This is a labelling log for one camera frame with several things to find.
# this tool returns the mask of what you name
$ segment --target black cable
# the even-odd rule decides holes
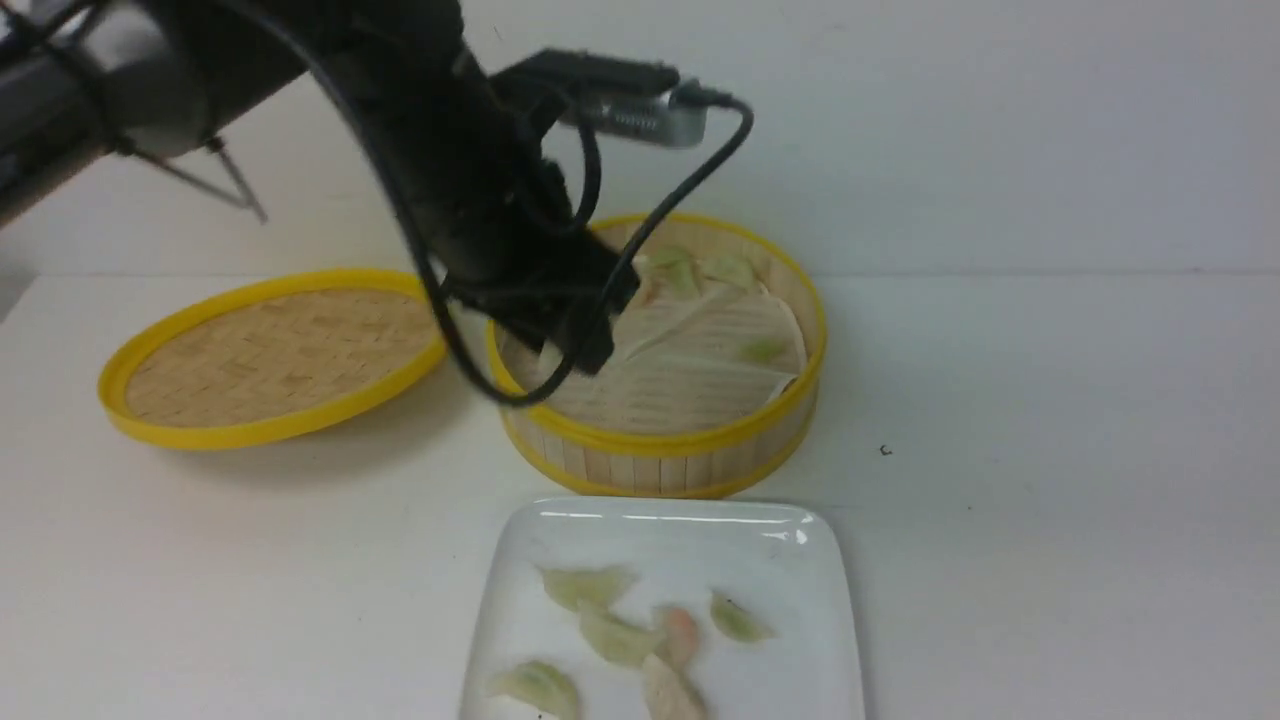
[[[564,88],[550,82],[538,82],[538,85],[559,97],[566,109],[577,109],[577,101]],[[586,224],[591,222],[591,215],[595,214],[595,206],[600,201],[600,183],[604,179],[604,170],[600,161],[600,143],[595,138],[595,127],[585,117],[577,123],[577,140],[582,147],[582,197],[577,201],[577,211],[573,213],[573,218],[567,224],[561,225],[548,218],[538,205],[532,191],[524,183],[516,183],[516,200],[520,201],[520,206],[525,210],[525,214],[534,220],[534,224],[539,229],[559,237],[585,229]]]
[[[412,220],[412,205],[404,196],[403,190],[399,184],[397,184],[394,174],[392,173],[390,165],[384,154],[384,149],[378,147],[374,143],[371,133],[364,127],[355,106],[343,94],[343,90],[338,86],[333,76],[329,74],[329,70],[324,65],[324,60],[305,40],[298,37],[297,33],[256,5],[244,0],[214,1],[275,37],[282,45],[288,47],[289,51],[297,55],[297,58],[307,67],[307,70],[310,70],[315,77],[316,83],[320,85],[325,95],[329,97],[329,101],[338,109],[338,114],[342,115],[343,120],[351,128],[352,135],[356,136],[361,149],[369,159],[370,165],[374,168],[374,174],[378,177],[379,184],[383,187],[383,192],[387,193],[387,200],[392,205],[396,222],[399,224],[401,232],[404,234],[404,241],[408,245],[413,265],[417,269],[422,283],[426,286],[428,302],[431,305],[431,313],[435,314],[436,324],[440,328],[440,336],[444,338],[445,346],[453,354],[454,361],[458,364],[458,369],[462,372],[462,375],[467,379],[467,382],[475,386],[475,388],[486,397],[494,402],[511,407],[527,407],[530,405],[536,405],[550,397],[550,395],[559,388],[572,372],[577,356],[581,355],[584,347],[586,346],[586,338],[607,324],[607,310],[611,296],[616,291],[626,269],[631,265],[631,261],[635,260],[636,252],[640,251],[640,247],[653,233],[654,228],[657,228],[658,224],[668,214],[671,214],[671,210],[675,209],[676,205],[678,205],[686,196],[689,196],[690,192],[701,184],[703,181],[705,181],[722,164],[724,164],[726,160],[728,160],[730,155],[732,155],[746,140],[746,136],[751,132],[751,126],[754,124],[754,114],[751,113],[751,109],[741,100],[733,99],[728,95],[705,94],[704,96],[690,97],[687,100],[690,102],[736,110],[741,115],[742,122],[737,131],[733,132],[732,137],[730,137],[719,150],[712,154],[705,163],[694,170],[691,176],[681,182],[676,190],[667,195],[667,197],[664,197],[662,202],[654,208],[649,217],[645,218],[640,227],[636,228],[631,240],[628,240],[627,245],[622,249],[618,263],[613,266],[609,277],[604,281],[604,286],[600,288],[596,301],[591,311],[588,314],[588,318],[593,318],[591,327],[589,327],[588,333],[584,334],[579,342],[564,354],[559,365],[550,374],[550,377],[543,380],[543,384],[526,392],[525,395],[508,395],[489,382],[476,365],[475,359],[471,357],[471,354],[467,351],[466,342],[462,340],[462,333],[458,331],[457,323],[449,313],[445,295],[440,288],[440,281],[435,277],[435,269],[431,266],[426,243],[417,236],[417,229]]]

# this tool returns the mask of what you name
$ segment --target bamboo steamer lid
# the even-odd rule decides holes
[[[293,437],[398,395],[444,355],[417,278],[333,270],[211,297],[108,363],[99,392],[125,434],[187,450]]]

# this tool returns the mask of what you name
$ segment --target white wall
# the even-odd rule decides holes
[[[815,273],[1280,269],[1274,0],[467,0],[490,68],[557,45],[664,59],[758,110],[687,208]],[[716,123],[713,140],[727,122]],[[93,167],[0,234],[0,268],[283,273],[402,264],[310,82],[228,132],[273,222]],[[548,143],[577,173],[564,132]],[[605,145],[603,211],[701,156]],[[210,168],[207,163],[191,163]]]

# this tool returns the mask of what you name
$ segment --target yellow rim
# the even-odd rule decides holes
[[[605,229],[618,224],[643,220],[644,218],[645,215],[643,214],[622,215],[618,218],[609,218],[608,220],[596,223],[593,227],[595,229]],[[776,256],[796,273],[805,288],[813,296],[814,309],[818,313],[818,342],[814,343],[813,354],[810,355],[804,372],[800,373],[796,382],[791,383],[791,387],[788,387],[786,392],[778,396],[778,398],[773,402],[769,402],[764,407],[745,418],[735,420],[733,423],[698,433],[684,433],[676,436],[636,436],[628,433],[616,433],[579,423],[547,406],[536,406],[525,410],[531,420],[556,432],[556,434],[563,437],[564,439],[570,439],[595,450],[641,456],[696,455],[728,447],[759,434],[763,429],[772,425],[778,418],[790,413],[796,404],[799,404],[801,398],[808,395],[809,388],[818,382],[822,360],[827,354],[827,318],[822,307],[822,299],[818,296],[818,288],[814,287],[809,275],[805,274],[800,265],[772,242],[732,223],[726,223],[714,218],[704,218],[701,215],[686,215],[678,213],[672,214],[667,222],[672,220],[709,225],[739,234],[749,242],[763,246],[769,251],[769,254]],[[498,386],[508,392],[524,392],[524,388],[520,387],[520,383],[516,382],[511,370],[508,370],[507,365],[502,361],[502,355],[498,352],[497,325],[492,322],[489,323],[485,334],[485,345],[488,346],[489,366],[493,369]]]
[[[280,441],[353,418],[404,392],[444,359],[444,343],[436,337],[404,366],[398,368],[381,380],[364,389],[298,413],[239,425],[220,428],[154,425],[134,416],[125,404],[124,391],[128,387],[129,377],[133,375],[133,372],[137,370],[138,365],[148,355],[174,336],[237,307],[270,300],[271,297],[339,287],[383,290],[420,300],[425,299],[417,277],[408,273],[378,269],[303,273],[215,295],[209,300],[169,315],[142,331],[115,351],[115,355],[102,368],[102,374],[99,375],[99,401],[106,410],[111,424],[132,438],[178,450],[228,450]]]
[[[783,447],[777,455],[771,457],[768,462],[751,470],[749,475],[745,475],[730,483],[723,483],[709,488],[663,495],[660,497],[685,498],[685,500],[718,500],[721,497],[728,497],[731,495],[740,493],[744,489],[763,480],[769,475],[769,473],[777,470],[778,466],[786,462],[787,457],[791,457],[791,455],[796,451],[796,448],[800,447],[800,443],[804,442],[804,438],[809,434],[809,423],[813,420],[813,414],[817,410],[817,407],[818,407],[817,402],[814,402],[809,407],[809,411],[805,414],[804,418],[804,424],[800,427],[800,432],[796,433],[794,438],[791,438],[791,442],[788,442],[786,447]],[[507,430],[507,437],[511,438],[511,445],[516,447],[516,452],[518,452],[525,460],[527,460],[529,464],[532,465],[535,470],[547,475],[553,482],[564,486],[566,488],[579,495],[611,495],[616,497],[655,497],[655,496],[641,496],[641,493],[637,492],[626,492],[609,486],[598,486],[595,483],[586,482],[576,475],[571,475],[567,471],[561,470],[559,468],[548,462],[541,455],[534,452],[534,448],[529,447],[529,443],[525,442],[525,439],[516,433],[516,428],[512,427],[511,418],[506,413],[503,413],[502,416],[502,427]]]

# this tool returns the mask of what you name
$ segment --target bamboo steamer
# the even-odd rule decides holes
[[[621,247],[644,219],[630,215],[595,227],[600,238]],[[800,446],[818,397],[827,348],[822,302],[813,282],[776,246],[719,220],[672,215],[646,243],[678,245],[698,256],[741,252],[769,292],[785,301],[804,336],[808,361],[776,400],[759,410],[708,430],[681,434],[632,434],[573,420],[548,406],[503,409],[503,425],[516,450],[552,480],[582,495],[644,497],[724,497],[772,473]],[[515,340],[489,325],[489,363],[500,387],[524,388],[508,365]]]

